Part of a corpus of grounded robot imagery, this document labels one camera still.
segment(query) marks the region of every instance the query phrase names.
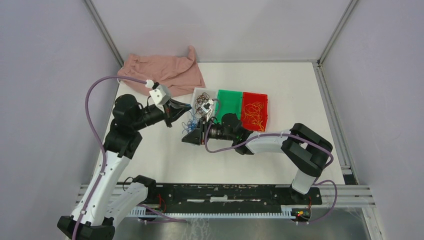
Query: orange string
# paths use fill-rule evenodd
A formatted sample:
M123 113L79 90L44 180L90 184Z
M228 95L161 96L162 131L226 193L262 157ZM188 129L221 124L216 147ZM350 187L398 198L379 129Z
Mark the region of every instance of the orange string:
M259 131L265 131L264 126L262 126L262 109L264 108L264 104L262 102L254 102L246 104L243 108L244 111L244 119L249 117L249 123L259 127Z

